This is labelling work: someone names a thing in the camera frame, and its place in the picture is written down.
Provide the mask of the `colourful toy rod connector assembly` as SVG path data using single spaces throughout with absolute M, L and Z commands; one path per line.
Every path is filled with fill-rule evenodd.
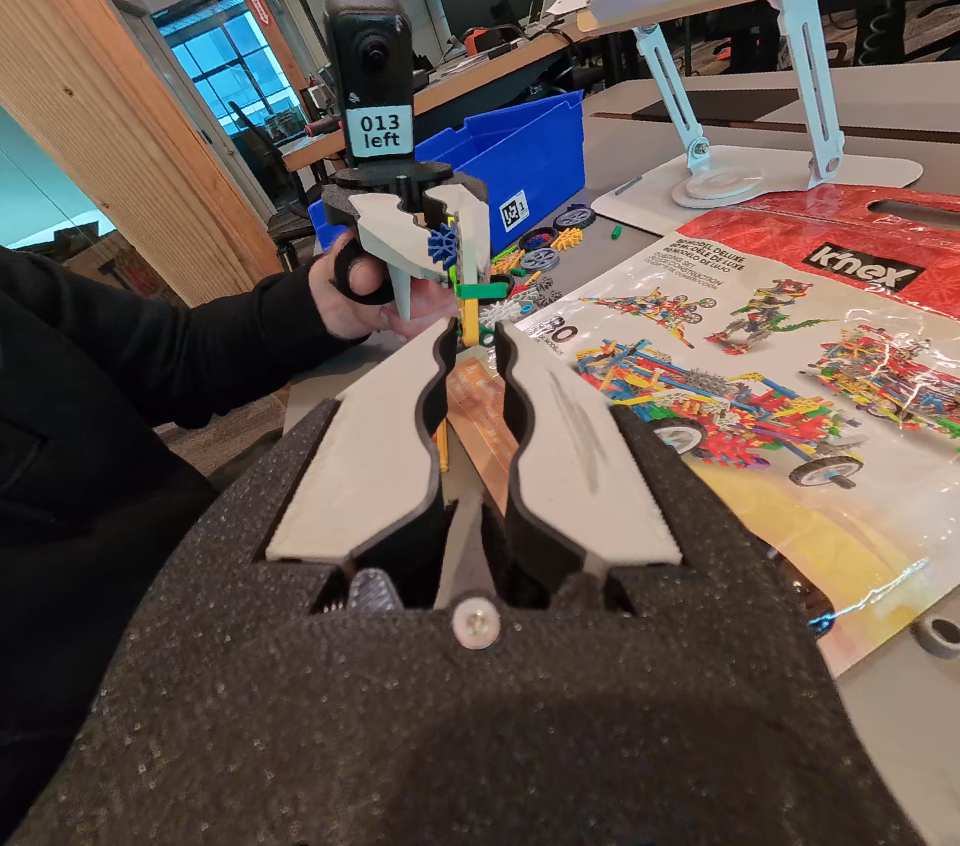
M 444 221 L 429 232 L 428 256 L 446 276 L 446 285 L 453 288 L 462 346 L 469 349 L 481 343 L 480 300 L 503 300 L 508 290 L 505 284 L 491 283 L 489 273 L 477 273 L 469 266 L 465 250 L 454 215 L 445 216 Z

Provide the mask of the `blue plastic bin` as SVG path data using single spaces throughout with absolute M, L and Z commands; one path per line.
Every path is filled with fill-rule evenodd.
M 467 117 L 412 145 L 413 113 L 402 106 L 372 106 L 346 114 L 357 126 L 361 159 L 393 151 L 387 134 L 399 133 L 419 162 L 449 164 L 486 184 L 491 252 L 501 253 L 541 226 L 585 184 L 582 92 Z

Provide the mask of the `printed toy set plastic bag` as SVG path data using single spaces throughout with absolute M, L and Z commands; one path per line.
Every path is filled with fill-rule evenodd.
M 958 586 L 959 202 L 711 209 L 520 325 L 810 585 L 842 674 Z

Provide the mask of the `person's black clothed torso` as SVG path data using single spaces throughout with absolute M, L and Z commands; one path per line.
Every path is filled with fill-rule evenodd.
M 155 433 L 210 418 L 193 311 L 2 250 L 2 840 L 213 492 Z

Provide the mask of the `black table mat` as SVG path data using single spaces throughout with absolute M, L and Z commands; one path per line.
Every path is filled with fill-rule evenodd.
M 703 126 L 759 121 L 798 99 L 795 87 L 697 90 L 687 94 L 693 115 Z

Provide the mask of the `white adjustable book stand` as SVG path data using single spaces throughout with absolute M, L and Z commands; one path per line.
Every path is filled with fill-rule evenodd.
M 768 0 L 797 77 L 810 147 L 808 164 L 801 151 L 711 144 L 690 108 L 657 21 L 746 1 L 591 0 L 587 8 L 570 12 L 586 33 L 632 28 L 639 55 L 652 73 L 683 148 L 681 155 L 648 170 L 623 194 L 610 191 L 596 199 L 593 208 L 598 215 L 664 236 L 689 222 L 694 213 L 731 207 L 766 193 L 805 192 L 840 181 L 904 188 L 920 178 L 922 168 L 908 159 L 854 156 L 851 166 L 844 165 L 845 135 L 838 121 L 817 0 Z

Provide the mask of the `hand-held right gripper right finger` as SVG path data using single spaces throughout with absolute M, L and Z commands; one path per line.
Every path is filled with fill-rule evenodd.
M 510 559 L 557 594 L 570 576 L 678 566 L 682 553 L 611 402 L 513 324 L 495 329 L 510 461 Z

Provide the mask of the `pile of toy construction pieces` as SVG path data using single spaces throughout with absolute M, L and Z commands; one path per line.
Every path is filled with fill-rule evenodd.
M 586 228 L 573 228 L 558 233 L 553 227 L 553 222 L 546 226 L 534 227 L 493 258 L 490 281 L 493 284 L 505 285 L 508 294 L 503 300 L 479 301 L 479 324 L 483 335 L 491 333 L 498 322 L 516 323 L 546 308 L 562 296 L 555 286 L 553 276 L 559 264 L 549 271 L 528 275 L 520 268 L 521 258 L 531 250 L 553 247 L 560 252 L 560 259 L 562 259 L 564 253 L 582 244 L 585 230 Z

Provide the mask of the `brown cardboard sheet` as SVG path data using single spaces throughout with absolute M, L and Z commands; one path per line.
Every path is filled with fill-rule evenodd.
M 504 416 L 505 385 L 487 352 L 466 355 L 447 378 L 447 418 L 496 509 L 508 508 L 511 464 L 519 444 Z

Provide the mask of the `window with dark frame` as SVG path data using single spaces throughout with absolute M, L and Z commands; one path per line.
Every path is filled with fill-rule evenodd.
M 224 0 L 193 12 L 152 14 L 158 32 L 224 132 L 245 129 L 298 107 L 274 51 L 242 0 Z

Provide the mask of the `person's left forearm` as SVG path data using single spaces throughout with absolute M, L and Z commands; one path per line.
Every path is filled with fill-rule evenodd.
M 153 327 L 130 392 L 148 422 L 201 428 L 365 341 L 370 334 L 344 340 L 328 332 L 309 288 L 315 261 Z

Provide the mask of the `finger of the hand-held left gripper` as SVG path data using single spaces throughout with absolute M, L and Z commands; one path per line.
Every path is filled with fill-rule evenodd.
M 429 228 L 427 255 L 443 272 L 454 267 L 460 285 L 486 283 L 490 266 L 490 210 L 487 202 L 465 184 L 439 184 L 423 194 L 427 208 L 439 209 L 438 225 Z
M 348 194 L 356 219 L 360 245 L 384 262 L 392 288 L 392 302 L 405 322 L 426 321 L 426 312 L 414 312 L 414 280 L 438 287 L 439 308 L 434 320 L 450 320 L 450 283 L 440 260 L 429 252 L 431 230 L 420 226 L 414 214 L 402 206 L 393 193 L 353 192 Z

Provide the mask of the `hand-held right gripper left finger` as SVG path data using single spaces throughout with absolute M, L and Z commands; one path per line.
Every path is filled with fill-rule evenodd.
M 336 398 L 266 546 L 272 562 L 438 573 L 448 537 L 433 435 L 447 416 L 457 321 L 429 326 Z

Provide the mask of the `long wooden desk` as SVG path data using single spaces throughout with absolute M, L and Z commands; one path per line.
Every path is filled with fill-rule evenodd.
M 522 42 L 509 53 L 481 60 L 429 84 L 414 96 L 414 138 L 426 139 L 448 126 L 462 124 L 475 112 L 498 108 L 515 98 L 571 43 L 592 38 L 576 22 Z

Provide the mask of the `person's left hand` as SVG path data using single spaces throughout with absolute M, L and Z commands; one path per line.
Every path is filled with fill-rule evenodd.
M 391 333 L 405 343 L 433 324 L 458 315 L 452 290 L 431 280 L 411 279 L 410 318 L 404 319 L 397 303 L 373 306 L 349 299 L 340 293 L 333 279 L 340 252 L 355 240 L 354 232 L 341 234 L 330 250 L 317 258 L 308 274 L 311 296 L 327 331 L 343 340 L 360 339 L 376 332 Z

